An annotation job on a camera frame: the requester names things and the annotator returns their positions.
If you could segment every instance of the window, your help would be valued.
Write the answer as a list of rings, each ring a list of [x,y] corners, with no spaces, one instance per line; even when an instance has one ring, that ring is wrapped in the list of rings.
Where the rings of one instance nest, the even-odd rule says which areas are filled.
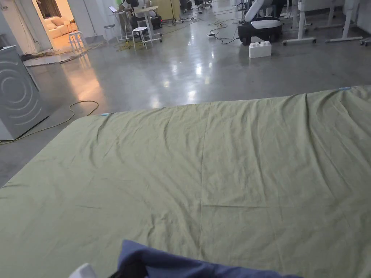
[[[61,17],[58,5],[55,0],[36,0],[43,18],[59,16]]]

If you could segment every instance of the white sofa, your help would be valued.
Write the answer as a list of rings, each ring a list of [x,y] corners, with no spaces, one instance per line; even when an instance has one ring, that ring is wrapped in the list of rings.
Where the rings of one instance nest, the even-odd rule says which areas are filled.
[[[45,24],[52,36],[53,39],[58,38],[62,35],[67,34],[68,32],[73,32],[77,30],[77,25],[76,23],[72,23],[70,26],[67,28],[67,23],[69,23],[69,20],[65,17],[61,17],[60,19],[65,23],[64,25],[56,26],[53,23],[53,19],[57,19],[57,16],[53,16],[47,19],[44,19]]]

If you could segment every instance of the green bed sheet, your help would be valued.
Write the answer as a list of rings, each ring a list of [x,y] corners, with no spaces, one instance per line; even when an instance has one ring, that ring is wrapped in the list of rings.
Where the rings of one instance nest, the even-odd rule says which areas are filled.
[[[88,116],[0,190],[0,276],[116,269],[123,239],[371,276],[371,87]]]

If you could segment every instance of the couch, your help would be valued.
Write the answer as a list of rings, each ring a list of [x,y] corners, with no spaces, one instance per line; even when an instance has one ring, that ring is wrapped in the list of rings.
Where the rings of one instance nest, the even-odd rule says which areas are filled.
[[[70,22],[69,19],[65,17],[58,17],[58,16],[53,16],[49,17],[47,19],[44,19],[46,27],[49,30],[49,33],[51,34],[52,38],[55,39],[57,37],[60,37],[62,35],[67,34],[68,32],[76,31],[77,30],[77,25],[76,23],[72,23],[71,26],[68,26],[67,24]]]

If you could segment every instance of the doorway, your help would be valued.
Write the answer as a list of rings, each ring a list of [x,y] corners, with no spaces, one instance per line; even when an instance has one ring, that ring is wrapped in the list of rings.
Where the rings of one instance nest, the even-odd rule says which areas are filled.
[[[54,50],[71,51],[68,35],[78,30],[67,0],[33,0]]]

